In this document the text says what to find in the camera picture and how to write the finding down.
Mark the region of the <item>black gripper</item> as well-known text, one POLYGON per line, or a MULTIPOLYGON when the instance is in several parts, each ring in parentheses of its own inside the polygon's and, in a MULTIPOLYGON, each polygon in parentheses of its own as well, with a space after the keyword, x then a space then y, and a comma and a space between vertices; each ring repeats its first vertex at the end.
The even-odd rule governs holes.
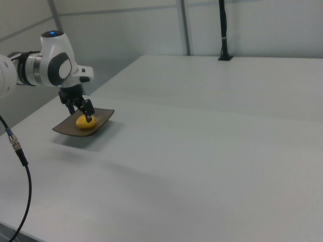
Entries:
POLYGON ((92 121, 92 115, 95 113, 90 99, 83 98, 83 87, 77 84, 72 87, 60 87, 59 98, 62 104, 66 105, 70 114, 75 113, 74 105, 79 105, 79 110, 85 115, 87 123, 92 121))

